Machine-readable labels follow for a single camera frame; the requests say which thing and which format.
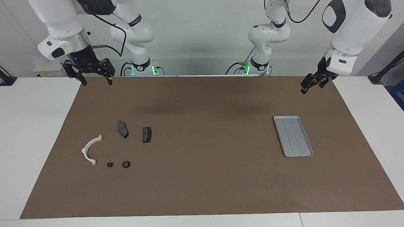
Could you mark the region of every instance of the table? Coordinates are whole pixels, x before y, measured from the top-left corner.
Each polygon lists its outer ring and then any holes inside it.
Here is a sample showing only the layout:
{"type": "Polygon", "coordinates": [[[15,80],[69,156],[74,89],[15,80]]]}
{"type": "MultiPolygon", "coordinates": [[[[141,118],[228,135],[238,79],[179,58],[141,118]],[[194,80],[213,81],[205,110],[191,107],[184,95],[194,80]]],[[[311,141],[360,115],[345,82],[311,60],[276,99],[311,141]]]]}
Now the table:
{"type": "MultiPolygon", "coordinates": [[[[366,77],[339,77],[335,85],[404,200],[404,112],[382,85],[366,77]]],[[[404,225],[404,210],[18,220],[79,87],[70,78],[19,78],[0,87],[0,226],[404,225]]]]}

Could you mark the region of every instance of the rubber grommet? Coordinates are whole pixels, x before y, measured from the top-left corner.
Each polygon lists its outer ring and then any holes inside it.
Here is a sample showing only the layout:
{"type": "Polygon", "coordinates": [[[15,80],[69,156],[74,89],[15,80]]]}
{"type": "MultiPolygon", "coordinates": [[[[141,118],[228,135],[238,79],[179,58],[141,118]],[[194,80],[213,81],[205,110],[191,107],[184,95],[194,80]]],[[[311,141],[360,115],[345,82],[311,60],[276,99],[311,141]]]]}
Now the rubber grommet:
{"type": "Polygon", "coordinates": [[[122,166],[123,166],[124,168],[130,167],[130,161],[124,161],[124,163],[122,163],[122,166]]]}

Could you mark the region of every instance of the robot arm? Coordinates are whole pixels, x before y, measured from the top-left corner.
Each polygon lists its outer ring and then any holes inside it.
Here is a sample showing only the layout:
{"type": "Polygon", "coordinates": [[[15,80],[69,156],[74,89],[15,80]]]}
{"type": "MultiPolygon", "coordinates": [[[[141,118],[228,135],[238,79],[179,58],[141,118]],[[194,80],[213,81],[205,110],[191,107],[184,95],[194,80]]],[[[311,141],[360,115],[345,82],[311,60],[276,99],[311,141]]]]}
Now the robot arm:
{"type": "Polygon", "coordinates": [[[301,83],[303,94],[319,84],[323,88],[338,75],[349,75],[364,46],[391,17],[390,0],[332,0],[324,10],[324,26],[335,34],[315,74],[301,83]]]}
{"type": "Polygon", "coordinates": [[[102,61],[97,59],[70,0],[28,0],[28,2],[48,28],[49,36],[38,45],[39,51],[45,57],[54,60],[67,55],[69,60],[63,63],[66,73],[69,77],[80,80],[83,86],[87,85],[83,73],[97,73],[104,76],[109,85],[112,84],[110,77],[114,76],[115,69],[109,59],[102,61]]]}
{"type": "MultiPolygon", "coordinates": [[[[142,20],[135,0],[118,0],[113,14],[124,20],[125,23],[117,23],[116,26],[125,30],[128,41],[125,48],[130,52],[131,64],[138,73],[154,72],[153,60],[147,54],[143,43],[153,41],[154,32],[152,28],[142,20]]],[[[122,43],[124,34],[122,31],[111,27],[111,36],[115,41],[122,43]]]]}
{"type": "MultiPolygon", "coordinates": [[[[153,60],[149,58],[143,43],[151,42],[154,39],[154,32],[149,25],[142,21],[135,0],[77,0],[86,13],[91,15],[110,15],[125,21],[117,23],[116,27],[121,28],[127,34],[125,48],[130,52],[131,64],[139,73],[154,72],[153,60]]],[[[111,26],[112,38],[123,44],[124,33],[122,30],[111,26]]]]}
{"type": "Polygon", "coordinates": [[[270,43],[284,42],[290,37],[284,0],[269,0],[265,14],[271,23],[252,26],[248,31],[248,39],[254,44],[249,60],[252,74],[263,75],[266,72],[272,54],[272,49],[268,46],[270,43]]]}

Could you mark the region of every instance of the brown work surface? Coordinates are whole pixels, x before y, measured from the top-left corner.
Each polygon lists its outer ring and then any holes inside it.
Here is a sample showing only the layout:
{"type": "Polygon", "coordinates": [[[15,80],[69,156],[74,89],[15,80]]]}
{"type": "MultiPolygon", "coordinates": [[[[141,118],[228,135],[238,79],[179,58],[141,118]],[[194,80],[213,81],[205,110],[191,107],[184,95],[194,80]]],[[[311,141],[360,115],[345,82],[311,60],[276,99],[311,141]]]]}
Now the brown work surface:
{"type": "Polygon", "coordinates": [[[302,95],[302,79],[88,78],[21,218],[403,210],[334,84],[302,95]],[[313,157],[283,155],[282,115],[300,116],[313,157]],[[93,166],[81,149],[98,135],[93,166]]]}

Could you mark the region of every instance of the metal tray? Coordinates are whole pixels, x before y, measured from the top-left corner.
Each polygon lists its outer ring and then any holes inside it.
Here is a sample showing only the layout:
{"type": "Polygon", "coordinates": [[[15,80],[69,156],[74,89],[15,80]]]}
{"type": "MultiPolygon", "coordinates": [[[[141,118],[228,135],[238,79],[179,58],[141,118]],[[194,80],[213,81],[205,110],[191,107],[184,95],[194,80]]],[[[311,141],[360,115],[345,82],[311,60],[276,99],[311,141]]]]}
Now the metal tray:
{"type": "Polygon", "coordinates": [[[314,155],[298,116],[275,116],[274,121],[286,157],[311,157],[314,155]]]}

